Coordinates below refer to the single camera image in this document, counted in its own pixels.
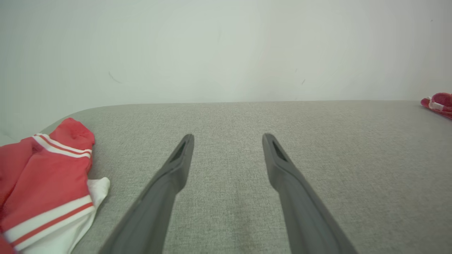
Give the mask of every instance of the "clothing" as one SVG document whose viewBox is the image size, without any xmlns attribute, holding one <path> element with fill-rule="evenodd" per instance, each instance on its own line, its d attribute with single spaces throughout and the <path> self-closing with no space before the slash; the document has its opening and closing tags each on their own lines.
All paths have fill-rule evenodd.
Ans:
<svg viewBox="0 0 452 254">
<path fill-rule="evenodd" d="M 421 100 L 422 106 L 452 119 L 452 94 L 437 93 Z"/>
<path fill-rule="evenodd" d="M 45 241 L 48 252 L 54 244 L 62 244 L 60 240 L 67 235 L 63 232 L 83 224 L 58 247 L 60 252 L 74 248 L 109 188 L 109 180 L 101 179 L 90 195 L 87 173 L 93 144 L 94 134 L 68 118 L 50 135 L 39 133 L 0 147 L 0 230 L 4 237 L 0 241 L 25 253 L 35 253 Z M 4 246 L 0 244 L 0 252 L 11 251 Z"/>
</svg>

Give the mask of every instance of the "white stripe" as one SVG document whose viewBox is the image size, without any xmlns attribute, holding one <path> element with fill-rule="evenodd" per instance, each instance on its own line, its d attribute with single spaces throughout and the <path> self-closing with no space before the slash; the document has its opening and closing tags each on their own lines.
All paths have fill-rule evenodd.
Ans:
<svg viewBox="0 0 452 254">
<path fill-rule="evenodd" d="M 433 107 L 433 109 L 442 111 L 443 108 L 444 108 L 444 105 L 441 105 L 441 104 L 439 104 L 439 103 L 437 103 L 437 102 L 433 102 L 433 103 L 432 103 L 432 107 Z"/>
<path fill-rule="evenodd" d="M 61 148 L 64 148 L 64 149 L 71 150 L 71 151 L 76 152 L 76 153 L 86 153 L 86 152 L 92 153 L 93 152 L 93 150 L 91 150 L 91 149 L 80 150 L 80 149 L 77 149 L 77 148 L 74 148 L 74 147 L 63 145 L 60 142 L 51 139 L 50 136 L 47 135 L 47 134 L 38 133 L 36 135 L 37 136 L 44 136 L 50 143 L 52 143 L 52 144 L 54 144 L 56 146 L 59 146 Z"/>
<path fill-rule="evenodd" d="M 20 223 L 19 225 L 4 232 L 3 235 L 8 242 L 12 243 L 23 235 L 39 228 L 40 226 L 49 223 L 90 202 L 92 202 L 90 195 L 86 195 L 83 198 L 70 201 L 62 206 L 41 213 L 40 215 L 37 215 L 27 221 Z"/>
<path fill-rule="evenodd" d="M 25 241 L 21 242 L 20 244 L 16 245 L 14 248 L 16 249 L 16 251 L 21 251 L 21 250 L 27 248 L 28 246 L 34 244 L 36 241 L 42 239 L 43 237 L 51 234 L 52 232 L 66 226 L 78 219 L 83 219 L 82 217 L 87 216 L 88 214 L 91 214 L 94 211 L 95 211 L 94 207 L 88 207 L 88 208 L 72 215 L 71 217 L 60 221 L 59 223 L 56 223 L 55 225 L 52 225 L 52 226 L 44 229 L 43 231 L 35 234 L 34 236 L 32 236 L 32 237 L 26 239 Z"/>
<path fill-rule="evenodd" d="M 60 149 L 58 149 L 56 147 L 53 147 L 53 146 L 49 145 L 49 143 L 47 143 L 40 136 L 33 136 L 33 138 L 36 140 L 36 142 L 38 142 L 40 145 L 42 145 L 49 152 L 62 154 L 62 155 L 67 155 L 67 156 L 74 157 L 74 158 L 81 158 L 81 157 L 91 158 L 91 154 L 90 153 L 74 154 L 74 153 L 71 153 L 71 152 L 68 152 L 68 151 L 60 150 Z"/>
</svg>

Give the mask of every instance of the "gray fabric surface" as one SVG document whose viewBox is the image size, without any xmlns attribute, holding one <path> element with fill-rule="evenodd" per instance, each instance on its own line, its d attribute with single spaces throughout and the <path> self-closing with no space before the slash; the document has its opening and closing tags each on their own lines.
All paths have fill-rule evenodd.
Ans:
<svg viewBox="0 0 452 254">
<path fill-rule="evenodd" d="M 70 115 L 110 193 L 73 253 L 96 253 L 179 140 L 195 135 L 167 253 L 290 252 L 262 134 L 274 134 L 360 253 L 452 253 L 452 121 L 412 101 L 141 104 Z M 59 122 L 44 130 L 51 132 Z"/>
</svg>

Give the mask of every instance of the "red cloth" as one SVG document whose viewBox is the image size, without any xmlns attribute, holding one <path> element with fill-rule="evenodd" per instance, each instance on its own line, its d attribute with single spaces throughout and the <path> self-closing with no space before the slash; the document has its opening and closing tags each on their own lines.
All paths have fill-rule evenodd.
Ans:
<svg viewBox="0 0 452 254">
<path fill-rule="evenodd" d="M 0 147 L 0 253 L 26 248 L 93 208 L 87 187 L 94 134 L 68 118 L 50 135 Z"/>
<path fill-rule="evenodd" d="M 421 100 L 422 106 L 452 119 L 452 94 L 438 93 Z"/>
</svg>

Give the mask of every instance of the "white wall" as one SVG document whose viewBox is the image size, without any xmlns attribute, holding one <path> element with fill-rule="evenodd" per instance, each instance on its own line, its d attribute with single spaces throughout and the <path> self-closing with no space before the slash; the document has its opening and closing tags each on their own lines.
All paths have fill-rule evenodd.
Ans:
<svg viewBox="0 0 452 254">
<path fill-rule="evenodd" d="M 452 91 L 451 0 L 3 0 L 0 135 L 126 103 Z"/>
</svg>

